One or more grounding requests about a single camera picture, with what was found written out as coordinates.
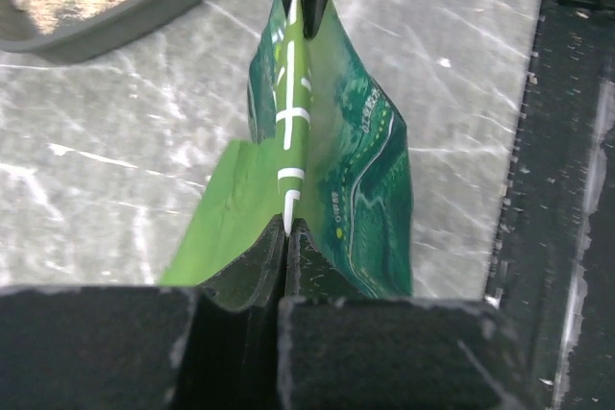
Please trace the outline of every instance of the white marble vein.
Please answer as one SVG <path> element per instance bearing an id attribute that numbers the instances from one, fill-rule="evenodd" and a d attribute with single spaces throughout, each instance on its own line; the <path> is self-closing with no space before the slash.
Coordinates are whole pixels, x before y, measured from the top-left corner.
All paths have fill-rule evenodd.
<path id="1" fill-rule="evenodd" d="M 403 113 L 418 295 L 475 297 L 539 0 L 335 0 Z M 0 54 L 0 284 L 154 283 L 228 141 L 271 0 L 206 0 L 75 66 Z"/>

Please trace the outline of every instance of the green bag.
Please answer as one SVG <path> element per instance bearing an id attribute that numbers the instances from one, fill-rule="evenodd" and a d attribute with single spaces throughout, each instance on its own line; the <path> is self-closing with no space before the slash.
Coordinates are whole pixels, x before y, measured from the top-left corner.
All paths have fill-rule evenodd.
<path id="1" fill-rule="evenodd" d="M 281 213 L 287 235 L 304 218 L 365 295 L 409 296 L 406 123 L 332 0 L 274 0 L 249 73 L 253 143 L 233 141 L 221 157 L 162 283 L 213 276 Z"/>

